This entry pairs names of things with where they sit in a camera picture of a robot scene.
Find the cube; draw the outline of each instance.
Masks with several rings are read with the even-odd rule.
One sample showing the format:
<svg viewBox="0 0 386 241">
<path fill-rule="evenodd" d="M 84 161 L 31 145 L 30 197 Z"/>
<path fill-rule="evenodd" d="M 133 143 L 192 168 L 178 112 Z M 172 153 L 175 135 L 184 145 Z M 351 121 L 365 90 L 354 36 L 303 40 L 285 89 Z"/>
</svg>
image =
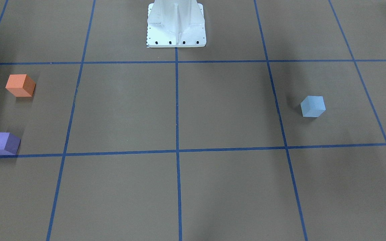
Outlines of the cube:
<svg viewBox="0 0 386 241">
<path fill-rule="evenodd" d="M 318 117 L 326 111 L 322 96 L 307 96 L 300 104 L 303 117 Z"/>
<path fill-rule="evenodd" d="M 0 132 L 0 155 L 17 154 L 19 145 L 20 138 L 8 132 Z"/>
<path fill-rule="evenodd" d="M 10 75 L 6 89 L 15 97 L 32 97 L 35 82 L 28 75 Z"/>
</svg>

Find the purple cube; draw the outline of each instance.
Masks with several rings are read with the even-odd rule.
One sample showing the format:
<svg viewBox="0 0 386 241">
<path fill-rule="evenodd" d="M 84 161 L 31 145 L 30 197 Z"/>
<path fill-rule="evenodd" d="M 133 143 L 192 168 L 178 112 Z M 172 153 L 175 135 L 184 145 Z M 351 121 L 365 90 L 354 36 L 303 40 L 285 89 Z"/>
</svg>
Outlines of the purple cube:
<svg viewBox="0 0 386 241">
<path fill-rule="evenodd" d="M 0 132 L 0 155 L 15 155 L 20 145 L 20 138 L 8 133 Z"/>
</svg>

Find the light blue cube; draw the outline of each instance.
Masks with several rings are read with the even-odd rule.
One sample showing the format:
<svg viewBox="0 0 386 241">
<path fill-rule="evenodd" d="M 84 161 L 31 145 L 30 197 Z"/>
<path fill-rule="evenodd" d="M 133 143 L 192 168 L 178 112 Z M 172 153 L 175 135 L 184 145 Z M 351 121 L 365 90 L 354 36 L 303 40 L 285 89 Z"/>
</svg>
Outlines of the light blue cube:
<svg viewBox="0 0 386 241">
<path fill-rule="evenodd" d="M 307 96 L 300 104 L 303 117 L 318 117 L 326 111 L 322 96 Z"/>
</svg>

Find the orange cube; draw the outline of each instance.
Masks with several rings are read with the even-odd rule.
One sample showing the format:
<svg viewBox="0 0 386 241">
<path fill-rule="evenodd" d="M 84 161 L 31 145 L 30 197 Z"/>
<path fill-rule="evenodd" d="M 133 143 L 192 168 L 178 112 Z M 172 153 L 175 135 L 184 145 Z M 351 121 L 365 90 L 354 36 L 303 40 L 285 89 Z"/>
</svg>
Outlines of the orange cube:
<svg viewBox="0 0 386 241">
<path fill-rule="evenodd" d="M 15 97 L 32 97 L 35 82 L 28 75 L 10 75 L 6 89 Z"/>
</svg>

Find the robot arm pedestal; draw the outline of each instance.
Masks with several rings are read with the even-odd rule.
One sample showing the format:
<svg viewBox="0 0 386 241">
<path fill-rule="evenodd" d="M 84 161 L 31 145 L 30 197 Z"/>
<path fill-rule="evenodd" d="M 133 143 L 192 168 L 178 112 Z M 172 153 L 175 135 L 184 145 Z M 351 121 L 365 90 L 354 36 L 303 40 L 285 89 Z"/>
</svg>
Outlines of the robot arm pedestal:
<svg viewBox="0 0 386 241">
<path fill-rule="evenodd" d="M 147 47 L 204 47 L 203 6 L 196 0 L 155 0 L 148 6 Z"/>
</svg>

